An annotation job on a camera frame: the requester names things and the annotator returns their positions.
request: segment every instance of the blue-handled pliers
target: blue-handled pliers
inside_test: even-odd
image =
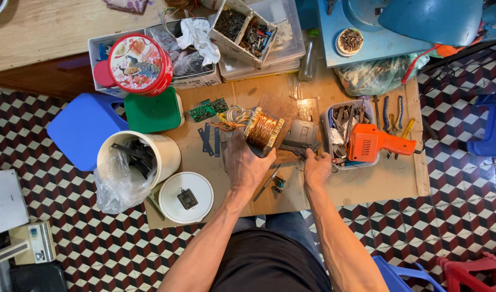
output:
[[[403,129],[401,121],[403,120],[403,96],[397,97],[397,119],[394,119],[394,114],[388,115],[388,96],[385,97],[383,105],[383,130],[387,133],[397,133]]]

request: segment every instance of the hand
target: hand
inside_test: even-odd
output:
[[[266,158],[256,156],[244,139],[244,131],[237,130],[225,150],[225,168],[232,191],[244,193],[249,200],[277,158],[275,152],[273,148]]]
[[[323,187],[325,180],[331,174],[331,156],[329,153],[322,153],[322,156],[316,156],[308,148],[305,150],[305,167],[304,181],[309,186]]]

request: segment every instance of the green plastic container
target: green plastic container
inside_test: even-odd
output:
[[[173,87],[153,97],[130,94],[124,107],[129,129],[142,134],[174,129],[185,122],[181,98]]]

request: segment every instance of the green circuit board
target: green circuit board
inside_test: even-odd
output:
[[[216,113],[222,113],[228,110],[228,105],[225,102],[224,98],[216,99],[209,103],[205,103],[204,105],[191,109],[188,111],[190,116],[196,122],[200,122],[206,120],[209,117],[213,117]]]

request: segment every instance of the peacock illustration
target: peacock illustration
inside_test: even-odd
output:
[[[132,56],[126,56],[125,58],[130,59],[129,67],[126,69],[119,67],[119,69],[122,70],[124,75],[133,76],[136,74],[141,74],[149,78],[152,78],[160,73],[160,68],[154,65],[153,63],[138,62],[138,59]]]

